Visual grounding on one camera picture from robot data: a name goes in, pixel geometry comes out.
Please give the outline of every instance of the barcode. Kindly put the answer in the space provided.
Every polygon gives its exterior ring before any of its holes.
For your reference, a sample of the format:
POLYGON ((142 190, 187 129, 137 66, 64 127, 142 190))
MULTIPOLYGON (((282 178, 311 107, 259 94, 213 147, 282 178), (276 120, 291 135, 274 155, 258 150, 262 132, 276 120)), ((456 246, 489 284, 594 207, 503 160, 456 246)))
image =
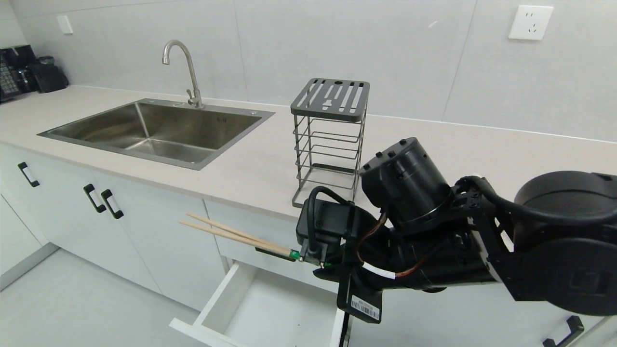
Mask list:
POLYGON ((379 309, 356 296, 351 297, 351 307, 369 317, 379 320, 379 309))

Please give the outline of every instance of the sink basin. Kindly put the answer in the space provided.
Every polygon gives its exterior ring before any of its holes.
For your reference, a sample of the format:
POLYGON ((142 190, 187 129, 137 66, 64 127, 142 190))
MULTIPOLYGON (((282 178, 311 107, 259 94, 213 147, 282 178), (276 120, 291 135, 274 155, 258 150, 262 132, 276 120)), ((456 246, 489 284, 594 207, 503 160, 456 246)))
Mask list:
POLYGON ((38 135, 201 170, 273 114, 142 99, 38 135))

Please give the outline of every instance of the cable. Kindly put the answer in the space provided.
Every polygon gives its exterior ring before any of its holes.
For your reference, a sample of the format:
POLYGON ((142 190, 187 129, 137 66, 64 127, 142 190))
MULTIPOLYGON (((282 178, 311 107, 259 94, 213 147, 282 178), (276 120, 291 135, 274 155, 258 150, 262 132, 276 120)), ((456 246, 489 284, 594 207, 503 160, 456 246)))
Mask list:
POLYGON ((411 268, 405 270, 405 271, 401 271, 401 272, 396 272, 396 277, 405 277, 405 276, 409 276, 412 273, 414 273, 416 270, 418 270, 422 264, 424 264, 428 259, 430 259, 433 254, 437 253, 438 250, 441 249, 441 245, 443 244, 443 240, 437 242, 436 244, 433 245, 433 247, 431 247, 431 249, 429 249, 429 251, 411 268))
POLYGON ((605 224, 613 222, 617 219, 617 207, 610 211, 598 214, 563 215, 542 211, 533 207, 523 206, 508 201, 497 195, 485 179, 477 176, 463 177, 457 182, 457 185, 461 183, 468 183, 475 186, 489 202, 497 207, 501 207, 511 214, 518 215, 520 217, 528 217, 540 222, 547 222, 556 225, 577 226, 587 224, 605 224))
POLYGON ((360 238, 360 240, 358 241, 358 244, 355 246, 355 255, 358 256, 359 261, 364 262, 364 260, 362 260, 362 257, 360 256, 360 244, 362 244, 364 240, 366 240, 369 236, 374 234, 382 225, 386 223, 386 221, 387 221, 387 215, 385 212, 382 212, 381 216, 379 217, 379 220, 377 220, 377 223, 373 226, 373 228, 371 228, 371 230, 369 230, 368 233, 364 234, 364 236, 360 238))
POLYGON ((362 267, 370 272, 373 272, 376 275, 382 276, 382 277, 386 277, 386 278, 390 278, 390 279, 396 279, 396 278, 400 278, 400 277, 405 277, 405 276, 409 276, 412 273, 414 273, 415 271, 417 271, 426 261, 428 261, 428 259, 430 259, 435 253, 437 253, 438 250, 441 249, 441 246, 443 244, 444 240, 439 240, 436 244, 434 244, 429 251, 411 268, 405 270, 405 271, 400 271, 400 272, 392 272, 392 271, 388 271, 388 270, 384 270, 384 269, 380 269, 379 267, 373 266, 367 262, 364 262, 362 264, 362 267))
POLYGON ((308 233, 308 253, 312 257, 317 257, 319 248, 317 247, 317 237, 315 236, 315 200, 317 194, 324 193, 330 198, 336 200, 341 205, 348 206, 349 201, 343 199, 341 196, 333 192, 330 188, 324 186, 317 186, 313 188, 307 199, 307 233, 308 233))

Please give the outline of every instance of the robotic arm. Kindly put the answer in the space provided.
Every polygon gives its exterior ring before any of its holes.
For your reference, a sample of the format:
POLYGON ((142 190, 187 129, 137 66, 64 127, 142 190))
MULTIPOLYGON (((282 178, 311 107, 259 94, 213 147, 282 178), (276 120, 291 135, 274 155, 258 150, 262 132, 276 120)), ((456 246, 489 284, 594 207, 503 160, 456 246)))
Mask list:
POLYGON ((489 282, 503 282, 517 301, 617 314, 617 176, 547 173, 510 202, 485 178, 450 187, 413 137, 377 153, 360 175, 378 219, 320 186, 296 227, 301 260, 338 282, 337 306, 352 316, 380 323, 386 289, 489 282))

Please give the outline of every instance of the faucet handle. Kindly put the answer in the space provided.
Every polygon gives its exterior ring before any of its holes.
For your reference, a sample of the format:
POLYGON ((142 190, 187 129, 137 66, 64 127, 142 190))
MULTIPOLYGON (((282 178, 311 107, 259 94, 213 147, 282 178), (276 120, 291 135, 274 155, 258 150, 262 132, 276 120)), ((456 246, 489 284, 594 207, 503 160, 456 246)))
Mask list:
POLYGON ((189 105, 192 105, 193 104, 193 96, 191 94, 191 90, 187 89, 186 93, 189 94, 189 105))

